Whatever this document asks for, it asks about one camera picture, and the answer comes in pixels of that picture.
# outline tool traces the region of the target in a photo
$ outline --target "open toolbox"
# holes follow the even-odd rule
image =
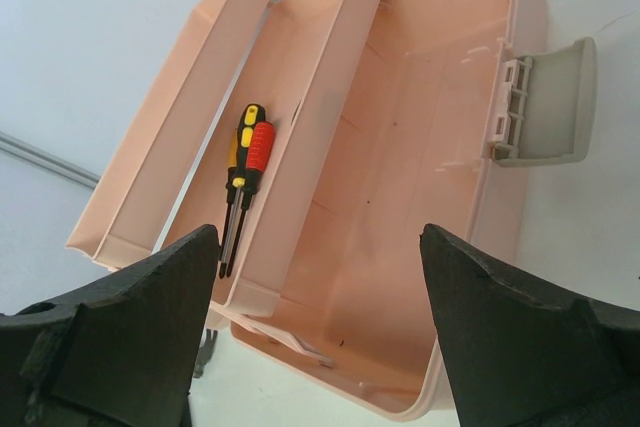
[[[190,171],[163,245],[221,231],[230,138],[260,103],[276,141],[211,320],[391,419],[449,406],[419,234],[513,262],[524,167],[587,153],[595,46],[546,54],[546,19],[545,0],[202,0],[68,246],[148,256]]]

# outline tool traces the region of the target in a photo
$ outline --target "screwdriver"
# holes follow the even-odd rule
[[[251,139],[251,145],[249,146],[249,152],[247,154],[245,183],[242,186],[242,213],[240,214],[236,237],[233,241],[231,258],[229,259],[229,265],[226,269],[227,277],[231,277],[231,273],[233,272],[233,262],[238,251],[238,244],[240,243],[240,235],[242,233],[244,219],[249,207],[251,207],[251,200],[253,199],[253,196],[258,193],[260,179],[262,179],[262,174],[264,174],[267,164],[269,163],[269,157],[271,156],[271,149],[273,148],[275,137],[276,131],[273,124],[269,122],[259,122],[258,125],[256,125],[253,132],[253,138]]]
[[[227,189],[227,213],[224,217],[224,230],[222,231],[222,245],[225,244],[227,240],[227,234],[229,231],[229,218],[231,217],[231,207],[233,206],[233,201],[236,198],[236,188],[233,186],[233,177],[236,173],[236,151],[238,150],[238,130],[233,131],[233,135],[231,136],[231,147],[229,148],[229,161],[227,168],[227,185],[225,188]],[[220,250],[220,260],[222,260],[222,250]]]
[[[240,123],[238,124],[238,130],[236,131],[236,168],[235,172],[233,173],[233,179],[231,180],[231,185],[235,189],[235,193],[233,205],[231,207],[231,213],[229,215],[227,236],[224,239],[222,247],[222,264],[220,265],[219,272],[219,276],[221,279],[224,278],[227,270],[227,265],[229,264],[232,239],[231,232],[233,231],[233,226],[236,224],[238,210],[240,210],[241,188],[245,184],[247,155],[249,153],[249,146],[251,145],[253,129],[258,122],[264,122],[266,118],[267,114],[264,107],[258,104],[249,104],[242,113]]]

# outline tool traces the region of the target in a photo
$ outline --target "toolbox latch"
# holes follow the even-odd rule
[[[597,97],[592,38],[547,54],[503,64],[492,157],[502,167],[583,160],[589,150]]]

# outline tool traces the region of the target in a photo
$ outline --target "red screwdriver handle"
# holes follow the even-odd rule
[[[275,138],[276,130],[270,122],[259,122],[255,126],[247,154],[247,170],[257,170],[261,174],[264,173],[269,163]]]

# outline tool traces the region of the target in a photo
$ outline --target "metal rail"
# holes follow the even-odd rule
[[[90,189],[95,189],[100,180],[99,176],[82,167],[2,132],[0,132],[0,151]]]

